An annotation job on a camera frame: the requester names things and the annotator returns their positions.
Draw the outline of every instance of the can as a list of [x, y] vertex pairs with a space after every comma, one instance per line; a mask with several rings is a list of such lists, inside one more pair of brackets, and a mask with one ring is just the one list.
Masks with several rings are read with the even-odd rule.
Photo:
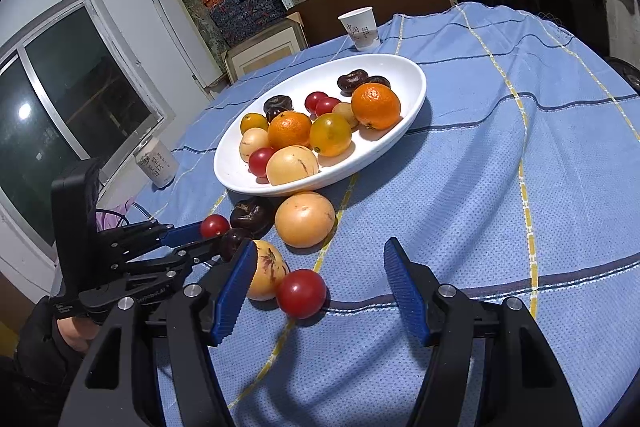
[[178, 162], [171, 151], [155, 136], [149, 135], [134, 151], [138, 167], [158, 188], [164, 188], [175, 178]]

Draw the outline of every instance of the framed picture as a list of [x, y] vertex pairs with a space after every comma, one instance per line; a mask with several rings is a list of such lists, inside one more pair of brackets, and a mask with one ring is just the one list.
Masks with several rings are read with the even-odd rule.
[[225, 66], [231, 84], [247, 73], [308, 47], [297, 15], [290, 15], [226, 52]]

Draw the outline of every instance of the mandarin orange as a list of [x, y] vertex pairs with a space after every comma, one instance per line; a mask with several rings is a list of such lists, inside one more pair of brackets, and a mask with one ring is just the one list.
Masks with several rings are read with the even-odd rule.
[[351, 95], [353, 116], [370, 129], [391, 127], [400, 119], [400, 99], [382, 84], [362, 84]]
[[290, 145], [309, 145], [311, 119], [301, 112], [284, 111], [277, 115], [269, 125], [269, 144], [274, 149], [283, 149]]

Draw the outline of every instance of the person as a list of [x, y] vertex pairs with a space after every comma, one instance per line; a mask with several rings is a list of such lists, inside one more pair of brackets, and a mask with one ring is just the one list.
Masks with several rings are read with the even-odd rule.
[[49, 298], [20, 331], [14, 357], [0, 357], [3, 426], [55, 427], [71, 383], [100, 330], [87, 317], [56, 319]]

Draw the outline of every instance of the table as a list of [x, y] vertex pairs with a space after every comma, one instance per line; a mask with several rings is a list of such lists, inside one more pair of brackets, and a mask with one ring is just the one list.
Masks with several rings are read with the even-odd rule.
[[[322, 258], [331, 302], [315, 321], [293, 325], [279, 309], [245, 301], [234, 333], [212, 350], [237, 425], [404, 425], [430, 350], [404, 331], [390, 294], [382, 262], [390, 236], [469, 296], [523, 299], [584, 426], [599, 425], [640, 366], [639, 96], [567, 31], [503, 6], [396, 15], [380, 36], [377, 52], [424, 70], [427, 100], [393, 149], [320, 190], [340, 216], [330, 244], [295, 252], [274, 230], [265, 237], [291, 269]], [[341, 37], [240, 79], [175, 149], [174, 183], [145, 187], [129, 218], [178, 226], [228, 216], [242, 196], [212, 169], [226, 127], [277, 83], [357, 53]], [[158, 348], [167, 425], [180, 425], [162, 341]], [[477, 341], [464, 426], [473, 425], [482, 354]]]

